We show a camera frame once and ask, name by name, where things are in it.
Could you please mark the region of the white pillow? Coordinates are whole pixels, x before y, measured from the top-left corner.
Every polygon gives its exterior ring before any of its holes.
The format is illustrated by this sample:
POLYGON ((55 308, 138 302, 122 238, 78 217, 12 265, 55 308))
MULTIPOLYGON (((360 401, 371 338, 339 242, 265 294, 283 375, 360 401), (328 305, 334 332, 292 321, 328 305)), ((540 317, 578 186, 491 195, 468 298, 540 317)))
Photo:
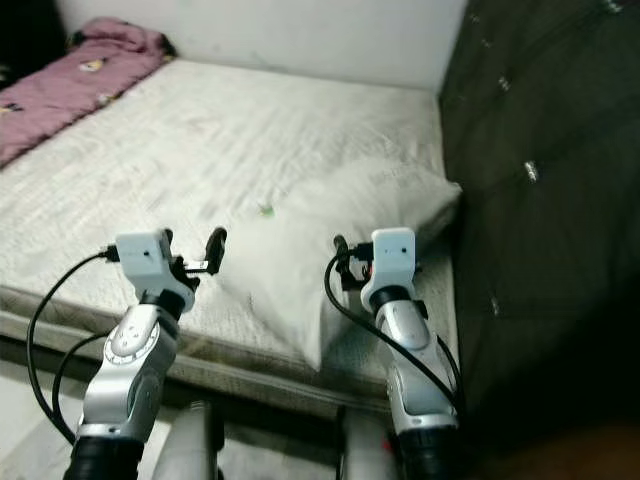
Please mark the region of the white pillow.
POLYGON ((311 370, 347 329, 326 300, 323 268, 334 237, 369 242, 375 230, 407 227, 421 246, 453 220, 462 189, 425 166, 358 157, 301 180, 269 218, 233 221, 216 280, 311 370))

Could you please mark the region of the pink printed blanket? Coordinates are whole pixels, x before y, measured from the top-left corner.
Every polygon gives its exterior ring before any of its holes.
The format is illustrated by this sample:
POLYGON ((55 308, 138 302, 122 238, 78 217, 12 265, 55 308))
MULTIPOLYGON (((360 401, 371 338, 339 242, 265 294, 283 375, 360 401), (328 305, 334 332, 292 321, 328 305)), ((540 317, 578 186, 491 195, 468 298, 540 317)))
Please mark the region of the pink printed blanket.
POLYGON ((0 92, 0 168, 177 58, 169 38, 115 17, 88 20, 68 54, 0 92))

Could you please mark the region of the white patterned mattress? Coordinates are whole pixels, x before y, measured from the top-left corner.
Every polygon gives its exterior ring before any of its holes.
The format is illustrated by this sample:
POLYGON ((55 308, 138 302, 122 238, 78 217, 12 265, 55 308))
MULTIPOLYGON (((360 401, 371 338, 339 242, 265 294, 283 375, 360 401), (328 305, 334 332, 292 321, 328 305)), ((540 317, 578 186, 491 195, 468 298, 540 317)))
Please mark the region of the white patterned mattress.
MULTIPOLYGON (((188 252, 346 160, 443 172, 442 145, 429 92, 172 61, 1 170, 0 335, 23 340, 49 291, 38 346, 113 326, 131 284, 83 260, 123 230, 172 228, 188 252)), ((175 380, 312 415, 387 407, 384 348, 356 326, 314 370, 211 280, 179 326, 175 380)))

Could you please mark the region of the dark tufted headboard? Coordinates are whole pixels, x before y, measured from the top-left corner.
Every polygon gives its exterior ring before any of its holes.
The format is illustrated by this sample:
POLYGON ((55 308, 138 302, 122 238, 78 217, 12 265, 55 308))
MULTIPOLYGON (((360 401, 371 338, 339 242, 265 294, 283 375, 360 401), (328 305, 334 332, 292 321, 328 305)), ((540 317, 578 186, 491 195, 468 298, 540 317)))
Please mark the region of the dark tufted headboard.
POLYGON ((640 0, 472 0, 439 105, 468 430, 640 420, 640 0))

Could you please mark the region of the dark bed base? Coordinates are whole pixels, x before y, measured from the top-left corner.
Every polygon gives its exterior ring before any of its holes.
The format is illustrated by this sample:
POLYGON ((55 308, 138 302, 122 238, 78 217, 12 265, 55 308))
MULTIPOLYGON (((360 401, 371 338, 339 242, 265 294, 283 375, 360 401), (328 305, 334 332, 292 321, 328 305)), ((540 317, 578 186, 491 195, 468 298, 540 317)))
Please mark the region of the dark bed base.
MULTIPOLYGON (((0 335, 0 358, 19 365, 19 379, 29 380, 26 344, 22 340, 0 335)), ((64 352, 41 346, 32 347, 35 371, 42 388, 52 392, 54 376, 63 365, 64 352)), ((67 361, 59 381, 61 412, 68 417, 68 425, 74 426, 81 419, 81 407, 68 406, 70 399, 79 401, 84 396, 87 381, 99 370, 100 360, 76 356, 67 361)), ((247 426, 266 433, 289 436, 311 445, 335 448, 339 438, 339 422, 347 413, 371 413, 375 419, 390 424, 385 404, 362 402, 358 398, 338 398, 321 390, 291 390, 289 385, 266 385, 233 380, 236 376, 214 375, 212 387, 189 383, 179 378, 166 378, 161 393, 161 406, 186 407, 196 401, 210 401, 227 424, 247 426)))

